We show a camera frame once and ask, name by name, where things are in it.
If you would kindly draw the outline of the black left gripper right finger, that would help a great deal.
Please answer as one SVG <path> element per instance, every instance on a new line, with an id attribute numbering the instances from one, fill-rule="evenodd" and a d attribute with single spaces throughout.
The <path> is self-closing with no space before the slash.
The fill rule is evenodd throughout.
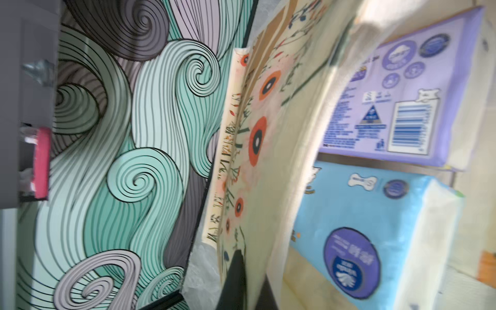
<path id="1" fill-rule="evenodd" d="M 255 310 L 278 310 L 270 282 L 265 278 Z"/>

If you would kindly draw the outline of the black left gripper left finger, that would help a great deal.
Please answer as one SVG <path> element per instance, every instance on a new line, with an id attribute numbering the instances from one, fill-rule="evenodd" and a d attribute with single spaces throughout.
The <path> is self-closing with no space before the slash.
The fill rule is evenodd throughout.
<path id="1" fill-rule="evenodd" d="M 234 252 L 216 310 L 243 310 L 246 303 L 246 272 L 241 250 Z"/>

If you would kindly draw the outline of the light blue wipes pack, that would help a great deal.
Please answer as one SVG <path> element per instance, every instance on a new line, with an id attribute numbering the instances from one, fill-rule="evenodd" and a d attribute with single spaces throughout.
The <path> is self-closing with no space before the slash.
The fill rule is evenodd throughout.
<path id="1" fill-rule="evenodd" d="M 432 309 L 463 205 L 432 176 L 316 161 L 291 246 L 359 309 Z"/>

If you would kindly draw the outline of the floral canvas tote bag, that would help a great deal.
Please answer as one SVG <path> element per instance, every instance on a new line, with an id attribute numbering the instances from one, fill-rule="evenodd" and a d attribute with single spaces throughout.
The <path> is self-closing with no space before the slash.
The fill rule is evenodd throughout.
<path id="1" fill-rule="evenodd" d="M 278 309 L 359 309 L 291 246 L 315 162 L 432 176 L 457 192 L 436 173 L 462 170 L 322 153 L 330 119 L 379 46 L 477 6 L 483 5 L 284 1 L 253 45 L 234 51 L 222 120 L 227 134 L 218 142 L 181 309 L 216 309 L 236 250 L 245 263 L 245 309 L 255 309 L 265 278 Z"/>

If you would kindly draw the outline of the purple puppy tissue pack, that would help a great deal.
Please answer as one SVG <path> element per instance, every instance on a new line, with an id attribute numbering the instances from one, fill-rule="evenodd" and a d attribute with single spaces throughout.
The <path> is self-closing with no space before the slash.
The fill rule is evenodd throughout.
<path id="1" fill-rule="evenodd" d="M 343 91 L 320 152 L 464 171 L 494 71 L 483 6 L 385 43 Z"/>

